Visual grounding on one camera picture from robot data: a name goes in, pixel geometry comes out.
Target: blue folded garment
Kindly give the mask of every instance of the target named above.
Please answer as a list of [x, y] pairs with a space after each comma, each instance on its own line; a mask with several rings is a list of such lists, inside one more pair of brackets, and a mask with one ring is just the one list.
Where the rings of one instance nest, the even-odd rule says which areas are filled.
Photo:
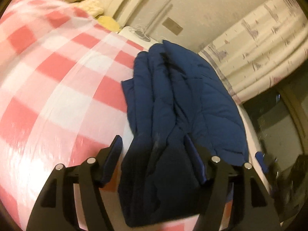
[[122, 82], [134, 140], [122, 163], [120, 202], [129, 226], [192, 213], [206, 181], [187, 134], [227, 163], [248, 161], [238, 109], [203, 58], [164, 41], [135, 59], [134, 77]]

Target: wall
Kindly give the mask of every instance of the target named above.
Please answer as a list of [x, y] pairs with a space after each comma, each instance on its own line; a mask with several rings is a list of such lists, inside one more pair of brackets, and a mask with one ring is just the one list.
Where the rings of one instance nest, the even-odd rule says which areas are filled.
[[[129, 20], [130, 25], [147, 24], [166, 0], [144, 0]], [[155, 40], [168, 40], [193, 51], [201, 44], [209, 44], [234, 23], [266, 0], [173, 0], [172, 8], [158, 18], [150, 36]], [[166, 29], [162, 23], [170, 17], [184, 30], [179, 36]]]

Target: red and white checkered tablecloth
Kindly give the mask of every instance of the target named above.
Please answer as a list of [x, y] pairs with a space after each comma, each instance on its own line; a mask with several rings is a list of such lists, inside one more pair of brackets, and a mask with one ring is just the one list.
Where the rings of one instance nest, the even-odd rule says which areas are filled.
[[[121, 81], [139, 45], [57, 0], [14, 0], [0, 20], [0, 199], [26, 230], [54, 166], [81, 164], [116, 135], [133, 135]], [[101, 192], [116, 231], [131, 230], [117, 195], [120, 168]], [[84, 225], [78, 190], [80, 226]], [[196, 217], [144, 230], [191, 231]]]

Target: curtain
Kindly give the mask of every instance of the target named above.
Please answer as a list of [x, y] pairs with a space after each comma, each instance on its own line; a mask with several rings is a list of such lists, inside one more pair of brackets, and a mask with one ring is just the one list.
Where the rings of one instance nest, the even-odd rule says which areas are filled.
[[307, 59], [307, 18], [296, 0], [269, 0], [199, 55], [241, 104], [276, 85]]

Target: silver screw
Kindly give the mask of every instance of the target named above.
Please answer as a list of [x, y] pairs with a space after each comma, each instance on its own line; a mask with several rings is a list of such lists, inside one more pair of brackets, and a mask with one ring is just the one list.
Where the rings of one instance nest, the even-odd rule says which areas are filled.
[[246, 163], [244, 164], [244, 167], [245, 167], [246, 169], [252, 169], [252, 165], [251, 165], [249, 162], [246, 162]]
[[220, 158], [217, 156], [212, 157], [212, 161], [215, 163], [219, 163], [220, 162]]
[[87, 160], [87, 163], [89, 164], [93, 164], [96, 162], [96, 159], [94, 157], [90, 157], [88, 160]]
[[63, 164], [58, 164], [58, 165], [56, 165], [56, 170], [61, 170], [62, 168], [64, 167], [64, 165]]

